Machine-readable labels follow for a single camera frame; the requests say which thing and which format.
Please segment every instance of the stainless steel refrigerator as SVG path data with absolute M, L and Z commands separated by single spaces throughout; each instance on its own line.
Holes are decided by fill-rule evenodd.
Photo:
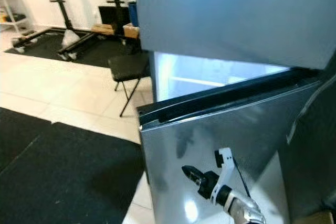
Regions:
M 155 220 L 200 222 L 223 210 L 197 194 L 181 167 L 219 173 L 214 151 L 230 147 L 253 186 L 321 84 L 336 49 L 336 0 L 137 1 L 142 47 L 153 52 L 156 103 L 138 113 Z M 182 86 L 170 93 L 160 87 L 160 78 L 177 65 L 158 67 L 163 54 L 279 69 L 237 82 L 199 77 L 206 87 L 186 92 Z M 180 72 L 197 75 L 193 62 Z M 174 81 L 186 79 L 195 80 L 175 76 Z M 236 172 L 229 184 L 243 190 Z

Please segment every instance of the freezer door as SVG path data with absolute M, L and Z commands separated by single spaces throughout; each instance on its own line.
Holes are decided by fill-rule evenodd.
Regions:
M 211 95 L 208 101 L 207 97 L 197 98 L 196 94 L 189 101 L 196 108 L 204 109 L 199 114 L 182 115 L 183 101 L 177 100 L 139 108 L 142 148 L 156 223 L 194 223 L 223 211 L 222 207 L 203 199 L 197 193 L 198 187 L 181 170 L 184 165 L 192 165 L 203 172 L 213 170 L 219 174 L 214 156 L 219 148 L 231 148 L 251 188 L 278 146 L 286 141 L 292 122 L 319 84 L 314 79 L 291 84 L 290 79 L 287 81 L 288 85 L 282 88 L 274 83 L 273 89 L 254 93 L 240 84 L 235 89 L 237 100 L 222 106 L 217 106 Z M 225 100 L 229 96 L 230 89 L 226 88 L 222 96 L 216 97 Z M 202 105 L 203 101 L 212 102 L 214 107 Z M 229 185 L 244 192 L 237 171 Z
M 336 0 L 137 0 L 142 48 L 323 69 Z

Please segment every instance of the white shelf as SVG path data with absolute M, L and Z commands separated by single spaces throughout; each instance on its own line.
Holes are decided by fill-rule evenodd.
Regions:
M 23 22 L 25 22 L 25 21 L 27 21 L 27 18 L 20 19 L 20 20 L 17 21 L 17 22 L 0 22 L 0 25 L 12 25 L 12 26 L 14 26 L 14 25 L 23 23 Z

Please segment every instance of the rubber mat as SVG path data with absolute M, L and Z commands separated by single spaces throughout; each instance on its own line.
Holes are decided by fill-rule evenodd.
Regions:
M 0 108 L 0 172 L 51 122 Z
M 27 46 L 24 53 L 19 53 L 14 48 L 5 52 L 10 54 L 34 56 L 45 59 L 61 60 L 57 51 L 61 49 L 63 34 L 44 34 L 38 38 L 35 44 Z M 79 46 L 75 52 L 78 52 L 75 63 L 92 65 L 108 68 L 108 59 L 113 56 L 129 54 L 133 40 L 130 40 L 126 46 L 117 38 L 108 38 L 100 40 L 97 37 L 88 40 Z
M 140 145 L 55 123 L 0 176 L 0 223 L 122 223 Z

